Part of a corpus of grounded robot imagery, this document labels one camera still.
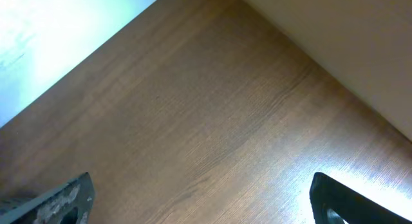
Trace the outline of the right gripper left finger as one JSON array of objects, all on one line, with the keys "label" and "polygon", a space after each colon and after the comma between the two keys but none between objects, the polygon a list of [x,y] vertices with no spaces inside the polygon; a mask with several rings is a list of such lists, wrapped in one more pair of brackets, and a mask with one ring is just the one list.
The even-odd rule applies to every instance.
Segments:
[{"label": "right gripper left finger", "polygon": [[95,200],[89,173],[82,173],[33,198],[1,200],[1,223],[87,224]]}]

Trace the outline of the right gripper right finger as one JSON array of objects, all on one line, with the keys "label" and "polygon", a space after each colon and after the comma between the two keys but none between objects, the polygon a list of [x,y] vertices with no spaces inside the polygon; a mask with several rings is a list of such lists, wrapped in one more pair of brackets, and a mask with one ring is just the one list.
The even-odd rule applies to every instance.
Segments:
[{"label": "right gripper right finger", "polygon": [[321,172],[314,174],[310,203],[316,224],[411,224],[408,219]]}]

